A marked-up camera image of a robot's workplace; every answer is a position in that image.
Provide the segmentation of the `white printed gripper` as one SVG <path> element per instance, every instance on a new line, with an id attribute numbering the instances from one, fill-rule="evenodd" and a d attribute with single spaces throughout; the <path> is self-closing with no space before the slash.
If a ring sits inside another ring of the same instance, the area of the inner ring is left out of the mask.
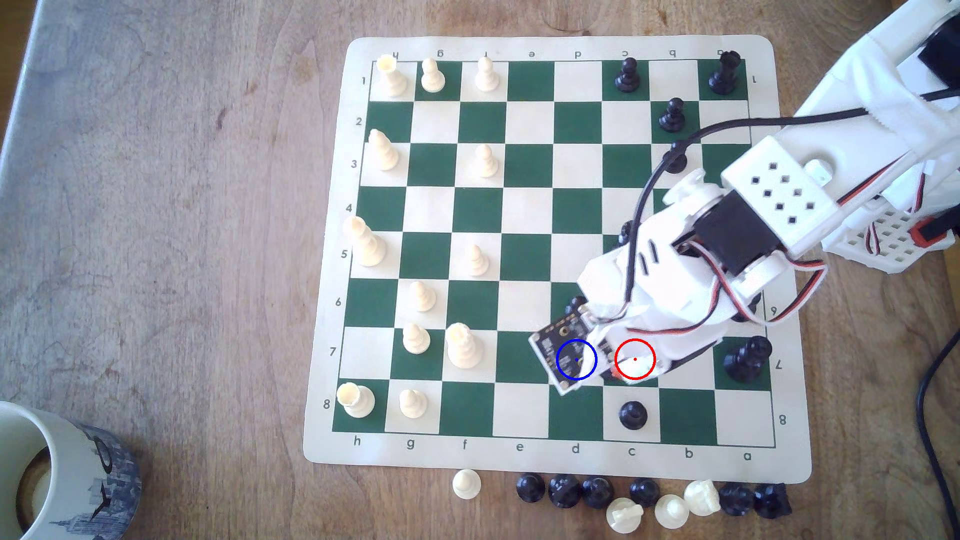
<path id="1" fill-rule="evenodd" d="M 719 293 L 709 315 L 716 285 L 710 265 L 674 246 L 727 193 L 704 182 L 705 175 L 702 168 L 685 175 L 664 195 L 666 207 L 641 223 L 626 313 L 595 326 L 587 336 L 592 345 L 609 344 L 615 379 L 655 379 L 674 363 L 712 349 L 730 327 L 735 308 L 725 293 Z"/>

